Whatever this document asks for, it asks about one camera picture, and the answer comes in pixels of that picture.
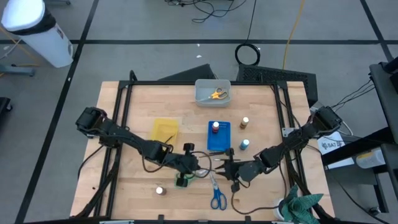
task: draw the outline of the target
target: white container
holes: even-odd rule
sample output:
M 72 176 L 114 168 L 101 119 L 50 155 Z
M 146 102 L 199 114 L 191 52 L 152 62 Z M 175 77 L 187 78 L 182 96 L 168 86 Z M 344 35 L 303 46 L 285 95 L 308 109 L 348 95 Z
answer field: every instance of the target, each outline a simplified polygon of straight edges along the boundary
M 362 169 L 372 168 L 386 164 L 380 148 L 362 154 L 356 158 L 357 165 Z
M 283 201 L 283 198 L 277 199 L 274 201 L 274 207 L 275 206 L 279 206 L 280 202 Z M 274 216 L 279 220 L 279 221 L 284 221 L 285 218 L 284 216 L 280 213 L 279 211 L 279 207 L 278 208 L 274 208 L 272 210 L 272 212 L 274 213 Z
M 43 0 L 9 0 L 1 24 L 41 54 L 54 67 L 73 62 L 73 46 Z

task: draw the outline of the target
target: green object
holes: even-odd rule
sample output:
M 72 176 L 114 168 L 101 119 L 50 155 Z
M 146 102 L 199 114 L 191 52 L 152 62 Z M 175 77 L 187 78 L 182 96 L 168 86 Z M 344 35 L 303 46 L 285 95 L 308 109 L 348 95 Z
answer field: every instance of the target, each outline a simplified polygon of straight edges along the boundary
M 179 186 L 177 186 L 177 178 L 178 178 L 179 176 L 180 176 L 180 172 L 177 172 L 177 173 L 175 174 L 175 177 L 174 177 L 174 187 L 175 187 L 176 189 L 184 189 L 184 187 L 179 187 Z M 185 175 L 184 179 L 187 179 L 187 180 L 188 180 L 188 185 L 187 185 L 187 187 L 188 187 L 188 186 L 191 184 L 191 182 L 194 181 L 194 180 L 196 179 L 196 177 L 193 176 L 193 175 L 191 175 L 191 176 Z
M 297 185 L 293 186 L 288 196 L 285 198 L 285 204 L 282 207 L 282 215 L 284 216 L 285 222 L 294 222 L 295 224 L 319 224 L 319 221 L 308 212 L 308 209 L 317 204 L 319 200 L 321 200 L 323 194 L 298 197 L 298 189 Z

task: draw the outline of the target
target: white label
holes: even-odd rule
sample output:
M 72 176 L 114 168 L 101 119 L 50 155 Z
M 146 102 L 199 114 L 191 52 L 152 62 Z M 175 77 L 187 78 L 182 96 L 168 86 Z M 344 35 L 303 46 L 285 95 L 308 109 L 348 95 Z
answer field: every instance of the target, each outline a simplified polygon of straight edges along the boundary
M 321 151 L 322 155 L 334 151 L 342 146 L 345 146 L 345 144 L 343 142 L 343 139 L 341 138 L 340 133 L 337 131 L 329 136 L 318 139 L 318 148 Z M 347 158 L 342 161 L 338 161 L 328 165 L 328 168 L 334 169 L 337 167 L 348 166 L 352 164 L 354 164 L 354 160 L 352 158 Z

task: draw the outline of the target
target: blue scissors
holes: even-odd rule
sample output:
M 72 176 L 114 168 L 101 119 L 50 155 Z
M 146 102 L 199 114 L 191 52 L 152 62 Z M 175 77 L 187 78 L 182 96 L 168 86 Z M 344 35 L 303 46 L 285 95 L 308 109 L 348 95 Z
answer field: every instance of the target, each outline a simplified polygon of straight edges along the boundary
M 221 193 L 220 189 L 218 188 L 218 184 L 216 179 L 213 177 L 213 174 L 210 173 L 211 183 L 213 184 L 214 188 L 214 197 L 211 199 L 210 206 L 212 209 L 219 208 L 220 210 L 226 209 L 226 197 L 223 193 Z

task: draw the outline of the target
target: wooden table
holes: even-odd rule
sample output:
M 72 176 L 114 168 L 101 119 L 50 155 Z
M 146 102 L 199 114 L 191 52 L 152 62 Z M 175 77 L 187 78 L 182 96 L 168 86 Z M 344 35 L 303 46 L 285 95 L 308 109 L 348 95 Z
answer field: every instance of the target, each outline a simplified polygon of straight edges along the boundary
M 109 118 L 112 117 L 117 86 L 118 82 L 103 82 L 96 105 L 104 109 Z M 293 113 L 301 124 L 305 124 L 310 112 L 303 83 L 289 82 L 288 86 Z M 229 121 L 231 122 L 231 147 L 235 148 L 235 158 L 242 160 L 252 160 L 253 155 L 260 150 L 281 143 L 275 96 L 269 86 L 232 86 L 232 101 L 227 108 L 196 106 L 193 89 L 193 85 L 134 85 L 127 126 L 140 137 L 149 139 L 156 118 L 176 119 L 179 123 L 179 131 L 174 152 L 183 153 L 182 146 L 185 142 L 194 143 L 196 151 L 207 151 L 209 120 Z M 120 111 L 123 111 L 125 94 L 122 97 Z M 120 122 L 122 112 L 119 114 L 118 121 Z M 249 117 L 250 122 L 246 129 L 241 130 L 238 126 L 244 116 Z M 240 151 L 238 147 L 242 139 L 250 140 L 250 145 L 245 151 Z M 312 140 L 310 145 L 317 147 L 317 142 Z M 98 138 L 89 139 L 85 157 L 98 146 Z M 98 188 L 104 153 L 105 150 L 99 152 L 82 169 L 71 215 L 80 212 Z M 206 160 L 207 158 L 200 159 L 200 165 L 205 164 Z M 308 147 L 302 152 L 302 160 L 309 190 L 313 194 L 324 194 L 320 205 L 327 213 L 334 216 L 320 154 Z M 213 161 L 213 167 L 218 165 L 220 165 L 218 162 Z M 146 166 L 148 169 L 156 168 L 156 165 L 150 162 L 146 162 Z M 282 170 L 287 179 L 284 161 Z M 208 177 L 193 181 L 185 189 L 176 189 L 175 174 L 176 170 L 166 167 L 155 173 L 146 173 L 142 168 L 141 156 L 138 152 L 124 144 L 112 219 L 156 220 L 159 214 L 165 215 L 167 220 L 244 219 L 231 207 L 231 181 L 215 175 L 221 191 L 228 200 L 227 209 L 221 211 L 210 207 L 213 189 Z M 157 195 L 155 189 L 158 186 L 167 189 L 167 194 Z M 247 212 L 257 207 L 273 206 L 273 201 L 282 198 L 283 195 L 284 184 L 280 172 L 276 169 L 270 174 L 257 176 L 251 182 L 249 189 L 241 188 L 235 195 L 234 205 L 238 210 Z M 104 194 L 102 215 L 105 214 L 107 201 L 108 192 Z M 260 210 L 250 216 L 252 220 L 275 220 L 272 210 Z

